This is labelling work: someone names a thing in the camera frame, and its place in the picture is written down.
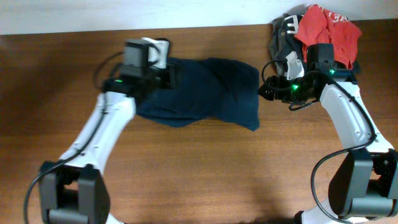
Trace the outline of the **navy blue shorts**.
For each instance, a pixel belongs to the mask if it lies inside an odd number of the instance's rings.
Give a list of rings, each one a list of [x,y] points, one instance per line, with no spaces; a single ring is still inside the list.
[[[137,114],[160,124],[181,128],[216,118],[251,131],[260,127],[259,70],[224,58],[170,58],[182,80],[174,90],[156,90],[137,107]]]

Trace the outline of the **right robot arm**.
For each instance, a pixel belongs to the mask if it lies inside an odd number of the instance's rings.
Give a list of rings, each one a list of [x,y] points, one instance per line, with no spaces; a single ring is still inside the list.
[[[316,163],[310,178],[316,206],[299,211],[293,222],[365,223],[397,216],[397,151],[371,119],[355,73],[337,64],[332,44],[311,45],[307,56],[306,64],[294,53],[275,60],[285,73],[263,78],[259,88],[260,96],[287,103],[291,111],[320,103],[343,146]],[[315,189],[317,170],[341,154],[346,157],[321,202]]]

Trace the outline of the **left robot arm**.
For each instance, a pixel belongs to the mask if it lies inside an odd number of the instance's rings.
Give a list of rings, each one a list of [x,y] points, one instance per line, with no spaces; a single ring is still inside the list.
[[[39,186],[44,223],[119,223],[103,180],[106,163],[137,106],[156,89],[177,87],[180,78],[167,61],[170,46],[166,38],[125,42],[123,61],[97,84],[94,111],[78,137],[57,161],[45,161],[29,186]]]

